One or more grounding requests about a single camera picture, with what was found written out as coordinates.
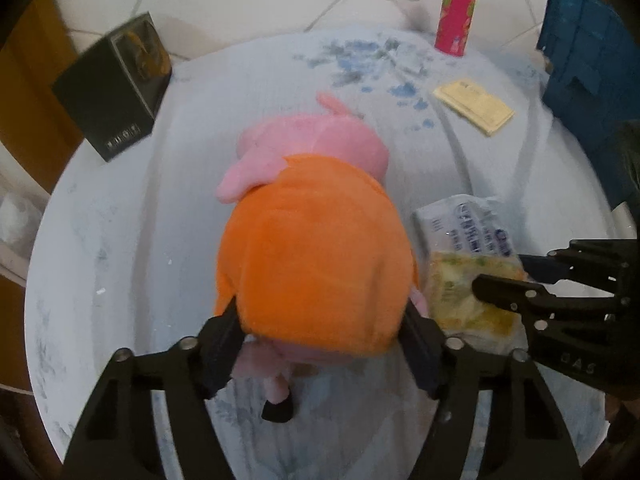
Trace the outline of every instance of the round table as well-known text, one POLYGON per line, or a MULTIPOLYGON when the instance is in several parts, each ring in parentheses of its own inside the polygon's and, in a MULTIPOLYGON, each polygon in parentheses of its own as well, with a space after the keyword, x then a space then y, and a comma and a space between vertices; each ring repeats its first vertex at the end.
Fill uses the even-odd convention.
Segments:
MULTIPOLYGON (((60 457, 115 349, 164 350, 210 317, 215 255, 232 209, 213 192, 236 139, 266 116, 320 112, 318 90, 363 115, 389 147, 386 188, 416 248, 411 212, 458 193, 503 200, 500 214, 520 252, 616 236, 584 153, 540 104, 544 76, 521 60, 472 49, 455 59, 432 44, 383 28, 241 44, 175 67, 153 134, 108 164, 82 143, 42 219, 25 306, 33 391, 60 457), (516 111, 495 137, 431 96, 463 76, 516 111)), ((581 285, 552 291, 590 293, 581 285)), ((584 460, 602 434, 602 395, 543 374, 584 460)), ((260 420, 264 399, 250 380, 231 381, 208 404, 238 478, 407 476, 434 402, 416 389, 397 348, 298 378, 293 389, 299 410, 282 426, 260 420)), ((165 471, 180 478, 160 394, 154 406, 165 471)), ((480 419, 487 408, 484 399, 480 419)), ((470 477, 486 430, 476 426, 470 477)))

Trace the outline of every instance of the white tiled wall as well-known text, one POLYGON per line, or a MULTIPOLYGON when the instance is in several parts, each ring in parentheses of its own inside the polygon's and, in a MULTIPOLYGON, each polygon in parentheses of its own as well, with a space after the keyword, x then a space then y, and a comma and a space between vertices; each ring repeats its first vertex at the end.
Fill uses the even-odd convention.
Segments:
MULTIPOLYGON (((435 31, 442 0, 58 0, 70 36, 84 50, 101 34, 149 10, 175 60, 309 27, 350 23, 435 31)), ((479 46, 504 47, 540 62, 534 50, 546 0, 477 0, 479 46)))

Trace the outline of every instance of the pink plush toy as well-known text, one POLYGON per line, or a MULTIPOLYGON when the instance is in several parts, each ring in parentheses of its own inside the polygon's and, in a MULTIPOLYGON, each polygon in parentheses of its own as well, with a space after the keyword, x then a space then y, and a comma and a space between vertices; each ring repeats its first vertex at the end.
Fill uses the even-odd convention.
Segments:
MULTIPOLYGON (((216 189, 223 203, 239 201, 251 188, 273 182, 287 167, 284 156, 300 153, 333 156, 364 170, 381 184, 388 166, 388 150, 376 133, 331 94, 319 92, 318 102, 330 115, 299 114, 276 117, 245 130, 238 140, 238 162, 216 189)), ((424 316, 426 302, 414 287, 411 299, 424 316)), ((288 379, 292 364, 344 364, 350 356, 267 338, 242 346, 232 376, 263 380, 269 404, 290 403, 288 379)), ((263 417, 283 422, 287 417, 263 417)))

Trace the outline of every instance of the yellow notepad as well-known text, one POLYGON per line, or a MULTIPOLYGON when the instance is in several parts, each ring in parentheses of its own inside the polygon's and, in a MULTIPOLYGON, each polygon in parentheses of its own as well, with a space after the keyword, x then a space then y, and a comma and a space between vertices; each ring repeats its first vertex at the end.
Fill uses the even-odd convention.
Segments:
POLYGON ((489 137, 513 117, 511 108, 469 79, 439 86, 433 94, 489 137))

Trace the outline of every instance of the orange cloth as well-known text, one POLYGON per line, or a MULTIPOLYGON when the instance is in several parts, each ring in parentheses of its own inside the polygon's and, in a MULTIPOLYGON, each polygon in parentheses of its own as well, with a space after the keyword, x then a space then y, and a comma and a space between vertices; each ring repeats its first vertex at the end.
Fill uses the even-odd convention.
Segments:
POLYGON ((376 180, 337 158, 286 161, 226 224, 215 313, 236 296, 247 333, 352 355, 387 350, 414 276, 398 212, 376 180))

